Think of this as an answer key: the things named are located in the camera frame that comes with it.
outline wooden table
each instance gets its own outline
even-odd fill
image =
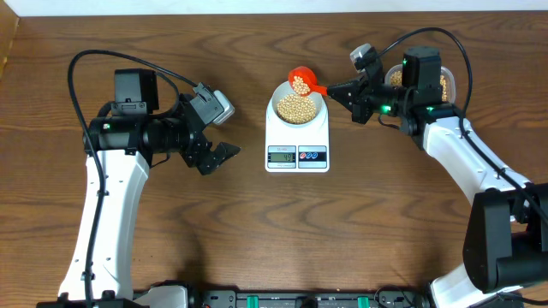
[[[513,169],[547,182],[546,20],[548,13],[23,18],[0,82],[0,305],[55,299],[73,254],[86,194],[66,81],[77,52],[145,58],[222,90],[236,107],[206,135],[241,146],[238,157],[206,177],[179,157],[152,170],[135,228],[135,288],[165,279],[253,290],[420,287],[462,261],[470,205],[458,186],[409,137],[375,121],[355,124],[331,100],[331,170],[269,174],[268,99],[296,66],[312,68],[322,84],[345,81],[355,77],[348,54],[357,45],[382,49],[415,28],[445,27],[474,68],[468,118],[477,132]],[[440,34],[404,46],[414,44],[441,49],[462,104],[458,49]],[[404,46],[385,57],[386,69]],[[114,70],[133,67],[107,56],[78,64],[88,121],[114,97]],[[164,83],[159,91],[167,109],[173,93]],[[526,294],[542,299],[547,290]]]

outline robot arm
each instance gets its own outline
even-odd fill
[[[158,109],[154,74],[144,69],[117,70],[116,101],[90,123],[90,137],[106,187],[92,255],[91,294],[95,300],[133,299],[130,266],[134,226],[140,195],[153,166],[152,155],[168,153],[169,157],[171,152],[179,152],[188,167],[208,175],[240,150],[223,142],[215,151],[210,150],[211,142],[202,131],[210,123],[224,122],[234,108],[221,92],[201,83],[194,88],[196,97],[179,95],[171,111],[152,115],[152,110]],[[108,109],[113,116],[106,115]],[[60,300],[71,302],[86,298],[86,253],[98,204],[99,178],[93,157],[87,159],[86,166],[87,192],[80,232],[58,295]],[[186,297],[184,287],[167,289],[183,291],[182,297]]]
[[[440,308],[468,307],[484,303],[498,292],[548,280],[547,226],[537,212],[530,211],[529,203],[515,186],[486,159],[533,195],[545,212],[548,186],[535,186],[511,170],[481,141],[470,122],[462,118],[462,111],[442,101],[438,50],[408,49],[402,61],[402,86],[384,83],[379,55],[369,44],[358,47],[350,58],[361,75],[328,86],[328,96],[349,110],[354,122],[365,124],[374,113],[380,114],[381,124],[381,116],[399,117],[402,125],[392,127],[438,160],[473,206],[463,249],[464,264],[431,284],[432,304]],[[528,223],[527,231],[512,234],[511,218]]]
[[[497,189],[501,192],[514,190],[507,181],[497,174],[487,162],[481,158],[470,144],[462,138],[457,116],[437,119],[434,123],[426,124],[424,132],[423,148],[431,157],[435,158],[449,172],[456,184],[461,188],[468,202],[472,204],[476,193],[482,193],[487,189]],[[473,131],[468,120],[464,120],[464,127],[468,136],[474,143],[497,165],[503,166],[506,175],[525,187],[530,181],[523,175],[503,163],[485,145]]]

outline bowl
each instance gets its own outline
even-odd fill
[[[402,68],[403,68],[403,66],[401,64],[398,64],[398,65],[394,66],[393,68],[391,68],[388,71],[388,73],[386,73],[386,76],[384,77],[384,83],[386,85],[389,85],[390,84],[390,77],[395,72],[401,72]],[[445,84],[446,87],[447,87],[447,98],[449,99],[450,103],[454,104],[455,101],[456,101],[455,77],[453,76],[451,71],[449,71],[449,69],[446,68],[446,67],[442,67],[441,75],[443,77],[445,77],[445,80],[447,80],[447,82]]]
[[[293,91],[293,88],[291,87],[289,81],[285,81],[284,83],[282,83],[274,91],[274,94],[272,94],[272,99],[271,99],[271,101],[272,101],[272,104],[271,104],[272,111],[274,111],[274,113],[276,114],[278,119],[280,119],[281,121],[283,121],[284,123],[287,123],[289,125],[296,126],[296,127],[299,127],[299,126],[302,126],[302,125],[307,125],[310,122],[314,121],[318,117],[320,111],[323,108],[325,108],[325,102],[324,102],[324,98],[322,98],[322,95],[317,93],[317,92],[312,92],[312,93],[310,93],[310,95],[308,95],[308,97],[310,99],[312,99],[312,101],[314,102],[314,105],[316,107],[316,115],[314,116],[314,118],[312,120],[310,120],[306,123],[302,123],[302,124],[293,124],[293,123],[286,122],[277,113],[277,105],[278,105],[278,103],[280,103],[282,98],[285,98],[289,94],[297,94],[297,93],[295,91]]]

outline white bowl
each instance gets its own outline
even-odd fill
[[[272,111],[274,111],[274,113],[276,114],[276,116],[282,120],[283,122],[287,123],[286,121],[284,121],[280,116],[279,114],[277,113],[277,105],[278,103],[280,103],[280,101],[282,100],[282,98],[285,98],[286,96],[288,96],[289,94],[296,94],[295,91],[293,91],[293,88],[291,87],[291,85],[289,84],[289,81],[285,81],[284,83],[282,83],[275,91],[274,91],[274,94],[272,94],[272,104],[271,104],[271,108],[272,108]],[[310,99],[312,99],[312,101],[314,102],[314,105],[316,106],[316,116],[314,117],[314,119],[319,115],[320,111],[322,111],[323,108],[325,108],[325,102],[324,102],[324,98],[322,98],[322,95],[317,93],[317,92],[311,92],[308,97]],[[292,125],[292,126],[295,126],[295,127],[300,127],[302,125],[307,125],[308,123],[310,123],[311,121],[314,121],[314,119],[306,122],[306,123],[302,123],[302,124],[291,124],[291,123],[287,123],[289,125]]]

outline red measuring spoon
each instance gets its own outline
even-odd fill
[[[293,81],[295,80],[295,76],[301,77],[305,83],[310,88],[310,92],[318,92],[321,95],[327,96],[327,87],[325,86],[318,86],[318,78],[316,78],[316,75],[314,72],[307,67],[298,67],[294,68],[289,72],[289,84],[293,88]]]

